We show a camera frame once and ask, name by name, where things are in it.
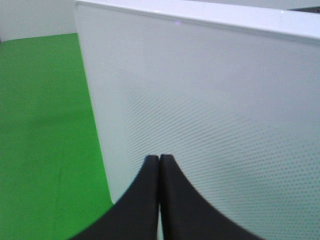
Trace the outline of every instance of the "white wall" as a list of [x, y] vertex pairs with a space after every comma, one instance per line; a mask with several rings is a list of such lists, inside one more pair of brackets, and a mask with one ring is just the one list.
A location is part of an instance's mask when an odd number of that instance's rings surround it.
[[[0, 0], [0, 39], [75, 33], [74, 0]], [[320, 6], [320, 0], [193, 0], [263, 8]]]
[[2, 42], [75, 33], [73, 0], [0, 0]]

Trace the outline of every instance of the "green carpet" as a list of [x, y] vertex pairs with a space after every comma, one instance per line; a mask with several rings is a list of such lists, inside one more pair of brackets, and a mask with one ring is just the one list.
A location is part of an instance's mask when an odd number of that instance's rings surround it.
[[66, 239], [111, 206], [77, 35], [1, 43], [0, 239]]

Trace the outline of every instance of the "green mat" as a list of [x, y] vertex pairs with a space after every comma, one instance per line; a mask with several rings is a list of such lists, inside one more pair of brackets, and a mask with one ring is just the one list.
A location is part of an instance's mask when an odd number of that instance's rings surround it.
[[1, 43], [0, 239], [66, 239], [111, 206], [77, 35]]

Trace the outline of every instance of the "black rubber tip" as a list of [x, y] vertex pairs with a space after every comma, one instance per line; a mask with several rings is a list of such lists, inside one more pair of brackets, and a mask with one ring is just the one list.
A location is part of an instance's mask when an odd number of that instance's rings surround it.
[[156, 240], [159, 158], [149, 155], [119, 201], [72, 240]]
[[172, 155], [160, 158], [161, 221], [165, 240], [261, 240], [212, 207]]

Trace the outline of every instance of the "dot pattern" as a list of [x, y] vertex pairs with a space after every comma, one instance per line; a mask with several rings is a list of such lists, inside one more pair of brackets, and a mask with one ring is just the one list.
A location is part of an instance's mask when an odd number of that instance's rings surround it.
[[318, 145], [152, 82], [119, 81], [133, 179], [148, 154], [173, 154], [232, 221], [268, 240], [320, 239]]

